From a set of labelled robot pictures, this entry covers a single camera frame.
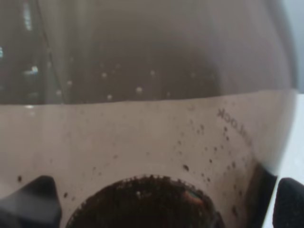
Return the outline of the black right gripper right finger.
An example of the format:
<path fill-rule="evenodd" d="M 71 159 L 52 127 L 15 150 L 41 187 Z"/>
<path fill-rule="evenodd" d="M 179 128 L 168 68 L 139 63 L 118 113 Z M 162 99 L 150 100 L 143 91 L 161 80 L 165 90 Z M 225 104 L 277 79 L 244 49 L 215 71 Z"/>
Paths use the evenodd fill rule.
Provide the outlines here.
<path fill-rule="evenodd" d="M 273 227 L 304 228 L 304 186 L 292 178 L 280 180 L 274 205 Z"/>

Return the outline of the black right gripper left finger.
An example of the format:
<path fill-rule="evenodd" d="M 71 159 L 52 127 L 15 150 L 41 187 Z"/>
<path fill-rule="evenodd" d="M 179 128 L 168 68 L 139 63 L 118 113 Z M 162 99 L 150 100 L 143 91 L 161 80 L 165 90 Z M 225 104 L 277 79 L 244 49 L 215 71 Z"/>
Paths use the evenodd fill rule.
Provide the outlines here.
<path fill-rule="evenodd" d="M 39 176 L 0 199 L 2 228 L 58 228 L 62 218 L 53 177 Z"/>

